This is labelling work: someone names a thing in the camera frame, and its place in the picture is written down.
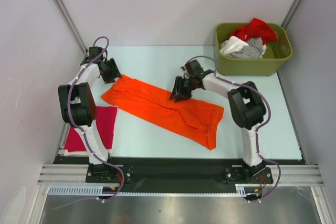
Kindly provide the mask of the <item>orange t-shirt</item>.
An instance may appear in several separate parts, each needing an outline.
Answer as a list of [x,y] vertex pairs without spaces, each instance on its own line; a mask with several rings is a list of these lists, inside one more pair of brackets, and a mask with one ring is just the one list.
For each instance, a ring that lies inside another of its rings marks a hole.
[[167,90],[123,75],[101,98],[110,105],[156,126],[216,148],[217,127],[224,108],[201,100],[169,100]]

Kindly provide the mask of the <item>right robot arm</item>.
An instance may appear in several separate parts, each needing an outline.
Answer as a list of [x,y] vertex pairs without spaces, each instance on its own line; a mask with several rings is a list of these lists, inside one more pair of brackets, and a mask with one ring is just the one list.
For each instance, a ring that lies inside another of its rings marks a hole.
[[241,129],[244,162],[240,175],[227,172],[226,177],[254,183],[266,168],[265,161],[260,157],[258,142],[258,127],[264,121],[266,107],[255,84],[251,81],[239,84],[224,80],[214,70],[203,70],[196,59],[188,61],[181,69],[184,75],[175,78],[170,100],[189,100],[196,89],[212,91],[226,98],[232,118]]

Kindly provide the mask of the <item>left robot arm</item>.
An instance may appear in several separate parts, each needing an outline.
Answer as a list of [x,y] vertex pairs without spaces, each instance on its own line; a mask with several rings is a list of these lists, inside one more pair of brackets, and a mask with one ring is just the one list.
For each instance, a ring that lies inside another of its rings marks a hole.
[[105,48],[90,47],[76,77],[70,83],[58,87],[62,119],[79,134],[89,154],[88,183],[108,183],[115,177],[119,181],[123,179],[122,170],[109,163],[110,154],[98,132],[97,106],[91,92],[92,85],[100,77],[105,84],[121,78],[115,60],[108,59],[107,54]]

